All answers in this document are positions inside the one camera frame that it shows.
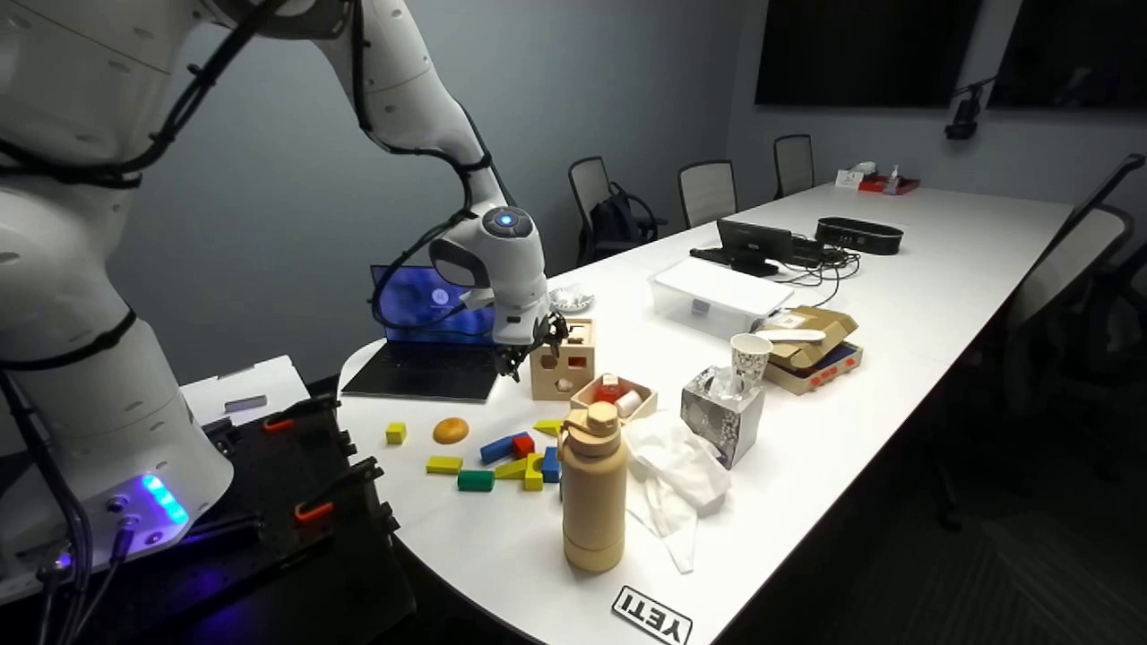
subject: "paper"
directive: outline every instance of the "paper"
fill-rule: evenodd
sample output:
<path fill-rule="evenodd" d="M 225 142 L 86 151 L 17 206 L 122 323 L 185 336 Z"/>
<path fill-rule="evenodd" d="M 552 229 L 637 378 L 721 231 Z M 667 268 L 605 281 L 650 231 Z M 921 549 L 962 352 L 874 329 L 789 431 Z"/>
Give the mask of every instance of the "paper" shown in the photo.
<path fill-rule="evenodd" d="M 256 394 L 262 394 L 267 403 L 225 414 L 225 400 L 256 397 Z M 194 378 L 184 388 L 184 400 L 185 400 L 198 425 L 208 425 L 219 420 L 245 425 L 245 424 L 267 420 L 267 414 L 282 413 L 282 409 L 307 400 L 307 397 L 311 394 L 301 384 L 292 354 L 256 361 L 245 373 L 208 377 L 208 378 Z"/>

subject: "open laptop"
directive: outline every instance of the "open laptop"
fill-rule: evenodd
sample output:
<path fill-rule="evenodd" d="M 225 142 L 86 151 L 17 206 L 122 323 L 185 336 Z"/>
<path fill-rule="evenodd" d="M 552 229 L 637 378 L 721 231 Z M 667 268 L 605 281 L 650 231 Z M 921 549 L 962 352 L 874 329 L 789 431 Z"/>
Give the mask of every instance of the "open laptop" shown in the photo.
<path fill-rule="evenodd" d="M 498 378 L 495 313 L 467 308 L 467 289 L 435 264 L 399 264 L 381 308 L 387 345 L 359 367 L 345 394 L 488 400 Z"/>

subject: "conference table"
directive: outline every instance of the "conference table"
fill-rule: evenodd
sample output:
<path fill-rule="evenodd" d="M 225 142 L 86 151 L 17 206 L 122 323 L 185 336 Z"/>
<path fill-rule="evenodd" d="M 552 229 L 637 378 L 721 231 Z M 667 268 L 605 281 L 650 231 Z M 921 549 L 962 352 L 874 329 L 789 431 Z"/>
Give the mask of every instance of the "conference table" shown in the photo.
<path fill-rule="evenodd" d="M 569 409 L 531 400 L 531 373 L 521 384 L 498 378 L 485 403 L 345 397 L 338 420 L 361 453 L 381 459 L 375 494 L 393 505 L 399 542 L 522 639 L 713 642 L 1009 303 L 1068 211 L 1068 204 L 930 185 L 899 195 L 819 185 L 731 213 L 803 235 L 813 235 L 819 218 L 847 213 L 895 225 L 903 242 L 899 253 L 863 253 L 859 273 L 828 301 L 858 317 L 850 336 L 863 346 L 858 373 L 813 394 L 768 389 L 756 449 L 731 464 L 721 507 L 699 519 L 691 574 L 681 574 L 635 514 L 615 571 L 575 574 L 562 557 L 558 488 L 521 490 L 498 481 L 492 494 L 458 494 L 452 477 L 428 477 L 430 453 L 461 453 L 476 464 L 480 443 Z M 650 281 L 709 242 L 718 242 L 713 221 L 552 280 L 595 293 L 600 373 L 661 389 L 661 413 L 679 413 L 681 388 L 699 367 L 729 366 L 729 336 L 661 315 Z M 820 301 L 828 289 L 831 281 L 796 289 L 789 303 Z M 359 346 L 339 384 L 375 346 L 381 340 Z M 430 425 L 445 414 L 469 424 L 461 443 L 435 443 Z M 387 424 L 410 425 L 406 443 L 385 440 Z M 615 603 L 629 603 L 637 622 L 619 621 Z"/>

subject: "sticker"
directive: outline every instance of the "sticker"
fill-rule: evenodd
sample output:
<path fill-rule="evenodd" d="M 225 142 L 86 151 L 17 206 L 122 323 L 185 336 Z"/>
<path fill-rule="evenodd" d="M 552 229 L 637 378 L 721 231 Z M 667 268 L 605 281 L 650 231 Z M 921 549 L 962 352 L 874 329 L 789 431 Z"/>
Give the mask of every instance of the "sticker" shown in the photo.
<path fill-rule="evenodd" d="M 619 584 L 614 598 L 614 617 L 629 621 L 631 627 L 645 631 L 662 645 L 690 645 L 691 633 L 691 617 L 635 591 L 631 584 Z"/>

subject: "bottle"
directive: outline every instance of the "bottle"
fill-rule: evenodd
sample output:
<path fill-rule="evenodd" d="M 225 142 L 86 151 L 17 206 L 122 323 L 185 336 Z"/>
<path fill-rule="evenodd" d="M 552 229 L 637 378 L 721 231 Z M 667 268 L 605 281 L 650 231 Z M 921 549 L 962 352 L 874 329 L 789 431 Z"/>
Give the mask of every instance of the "bottle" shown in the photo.
<path fill-rule="evenodd" d="M 589 403 L 589 425 L 568 431 L 562 459 L 562 550 L 580 574 L 605 574 L 623 556 L 629 449 L 615 403 Z"/>

